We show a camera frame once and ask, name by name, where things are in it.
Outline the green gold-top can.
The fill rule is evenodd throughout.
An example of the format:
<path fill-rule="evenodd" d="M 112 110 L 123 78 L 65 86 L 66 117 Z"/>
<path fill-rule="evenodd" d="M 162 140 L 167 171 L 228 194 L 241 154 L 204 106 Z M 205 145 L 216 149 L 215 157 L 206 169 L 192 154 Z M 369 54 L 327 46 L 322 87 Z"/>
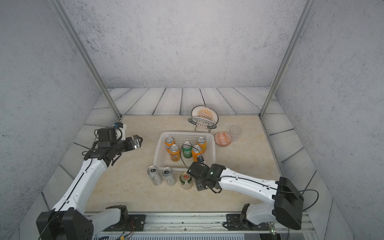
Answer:
<path fill-rule="evenodd" d="M 187 172 L 182 172 L 179 179 L 183 189 L 188 190 L 193 186 L 193 179 Z"/>

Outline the white plastic basket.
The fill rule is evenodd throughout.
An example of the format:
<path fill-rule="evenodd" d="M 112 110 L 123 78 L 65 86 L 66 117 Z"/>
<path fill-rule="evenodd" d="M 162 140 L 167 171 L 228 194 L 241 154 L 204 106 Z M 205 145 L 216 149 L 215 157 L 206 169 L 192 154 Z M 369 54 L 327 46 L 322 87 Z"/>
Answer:
<path fill-rule="evenodd" d="M 158 140 L 153 165 L 158 169 L 170 167 L 173 171 L 186 172 L 193 158 L 183 160 L 187 166 L 183 164 L 182 160 L 174 162 L 171 160 L 170 154 L 167 152 L 165 140 L 168 137 L 174 138 L 176 145 L 181 147 L 184 142 L 190 142 L 196 145 L 196 141 L 199 137 L 203 137 L 207 142 L 206 152 L 203 154 L 205 164 L 209 167 L 216 162 L 216 149 L 214 136 L 210 133 L 199 133 L 199 132 L 163 132 Z"/>

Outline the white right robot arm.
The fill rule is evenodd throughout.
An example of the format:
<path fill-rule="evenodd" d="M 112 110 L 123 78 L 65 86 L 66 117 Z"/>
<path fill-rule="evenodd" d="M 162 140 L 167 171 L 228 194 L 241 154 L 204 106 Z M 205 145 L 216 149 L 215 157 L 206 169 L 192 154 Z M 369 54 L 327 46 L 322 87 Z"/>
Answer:
<path fill-rule="evenodd" d="M 304 197 L 287 178 L 278 181 L 262 180 L 237 173 L 225 166 L 193 162 L 187 174 L 197 181 L 200 189 L 215 194 L 223 190 L 235 191 L 263 201 L 259 205 L 245 204 L 239 217 L 239 226 L 230 230 L 256 230 L 264 223 L 278 222 L 292 230 L 301 230 Z"/>

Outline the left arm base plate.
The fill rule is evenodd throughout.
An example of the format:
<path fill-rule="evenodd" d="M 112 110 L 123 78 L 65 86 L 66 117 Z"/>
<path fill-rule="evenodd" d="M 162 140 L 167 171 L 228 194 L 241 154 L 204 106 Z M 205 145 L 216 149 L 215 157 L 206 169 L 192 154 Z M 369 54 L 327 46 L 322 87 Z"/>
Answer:
<path fill-rule="evenodd" d="M 117 224 L 106 228 L 104 232 L 142 232 L 145 220 L 144 214 L 123 214 Z"/>

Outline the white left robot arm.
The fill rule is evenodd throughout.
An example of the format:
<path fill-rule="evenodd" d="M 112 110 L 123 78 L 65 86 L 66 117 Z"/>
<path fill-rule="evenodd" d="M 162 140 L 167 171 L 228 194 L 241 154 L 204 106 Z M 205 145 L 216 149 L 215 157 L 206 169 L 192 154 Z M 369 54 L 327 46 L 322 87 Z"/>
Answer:
<path fill-rule="evenodd" d="M 92 217 L 85 216 L 86 204 L 99 178 L 121 155 L 139 149 L 143 138 L 126 137 L 126 125 L 95 131 L 96 141 L 84 153 L 84 161 L 72 184 L 49 212 L 42 212 L 36 221 L 40 240 L 91 240 L 104 231 L 134 231 L 127 207 L 112 206 Z"/>

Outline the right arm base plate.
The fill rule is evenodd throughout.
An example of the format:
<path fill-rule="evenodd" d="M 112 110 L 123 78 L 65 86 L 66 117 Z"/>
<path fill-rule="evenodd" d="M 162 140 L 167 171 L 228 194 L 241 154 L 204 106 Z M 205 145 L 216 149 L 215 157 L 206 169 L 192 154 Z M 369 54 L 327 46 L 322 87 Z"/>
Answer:
<path fill-rule="evenodd" d="M 268 223 L 255 225 L 246 219 L 241 218 L 241 214 L 227 214 L 223 227 L 229 231 L 269 231 Z"/>

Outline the white Monster can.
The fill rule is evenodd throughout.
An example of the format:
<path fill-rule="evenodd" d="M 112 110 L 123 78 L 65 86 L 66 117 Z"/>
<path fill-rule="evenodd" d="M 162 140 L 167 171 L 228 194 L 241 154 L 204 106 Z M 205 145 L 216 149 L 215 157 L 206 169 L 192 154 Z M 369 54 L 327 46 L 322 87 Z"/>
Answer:
<path fill-rule="evenodd" d="M 155 186 L 159 186 L 162 184 L 163 178 L 161 177 L 159 170 L 156 166 L 150 166 L 147 169 L 147 174 Z"/>
<path fill-rule="evenodd" d="M 166 167 L 163 169 L 162 176 L 166 181 L 167 185 L 174 186 L 176 184 L 176 179 L 173 170 L 170 167 Z"/>

